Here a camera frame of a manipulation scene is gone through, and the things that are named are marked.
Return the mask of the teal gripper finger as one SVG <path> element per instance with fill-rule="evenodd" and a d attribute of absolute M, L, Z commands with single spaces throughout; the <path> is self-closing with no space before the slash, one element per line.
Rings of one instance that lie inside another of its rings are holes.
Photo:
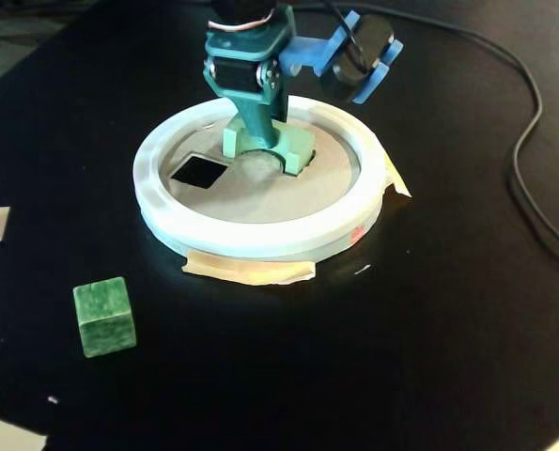
<path fill-rule="evenodd" d="M 223 150 L 271 150 L 278 143 L 272 124 L 271 107 L 252 99 L 228 97 L 237 108 L 237 114 L 223 132 Z"/>
<path fill-rule="evenodd" d="M 272 100 L 271 105 L 271 118 L 280 122 L 287 121 L 288 111 L 288 94 L 287 92 L 279 92 Z"/>

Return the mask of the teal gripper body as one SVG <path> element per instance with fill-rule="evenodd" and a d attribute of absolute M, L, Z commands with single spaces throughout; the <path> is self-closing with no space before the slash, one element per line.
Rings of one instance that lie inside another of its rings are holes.
<path fill-rule="evenodd" d="M 264 24 L 237 32 L 210 30 L 203 74 L 219 97 L 273 101 L 282 87 L 279 55 L 296 35 L 291 7 L 277 7 Z"/>

